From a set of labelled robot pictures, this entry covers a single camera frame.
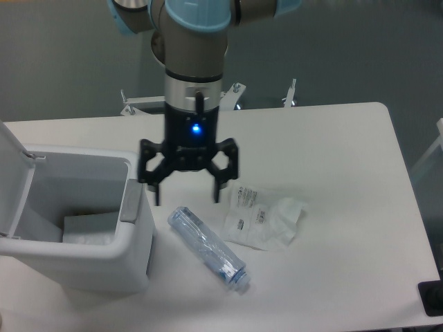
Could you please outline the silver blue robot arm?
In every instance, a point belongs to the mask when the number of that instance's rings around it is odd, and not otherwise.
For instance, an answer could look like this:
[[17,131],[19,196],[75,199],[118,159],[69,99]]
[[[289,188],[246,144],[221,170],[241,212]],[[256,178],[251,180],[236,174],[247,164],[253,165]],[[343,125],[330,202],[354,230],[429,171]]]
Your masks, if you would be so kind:
[[232,138],[217,142],[228,29],[279,17],[299,1],[109,1],[122,33],[152,31],[152,53],[165,71],[164,139],[140,142],[138,181],[158,194],[173,172],[208,171],[213,200],[239,176]]

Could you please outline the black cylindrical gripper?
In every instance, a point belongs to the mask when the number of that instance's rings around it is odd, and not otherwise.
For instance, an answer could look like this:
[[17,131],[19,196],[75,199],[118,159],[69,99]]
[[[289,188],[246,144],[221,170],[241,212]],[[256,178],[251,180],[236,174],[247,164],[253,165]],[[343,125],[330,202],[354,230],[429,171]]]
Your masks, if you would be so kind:
[[[218,203],[220,191],[229,180],[239,177],[239,147],[233,138],[216,143],[219,109],[203,113],[165,106],[165,137],[162,143],[140,140],[138,182],[144,183],[155,194],[155,204],[160,205],[160,183],[173,171],[189,172],[206,169],[214,178],[213,201]],[[228,162],[220,169],[213,158],[223,153]],[[163,159],[155,169],[147,169],[148,162],[157,154]]]

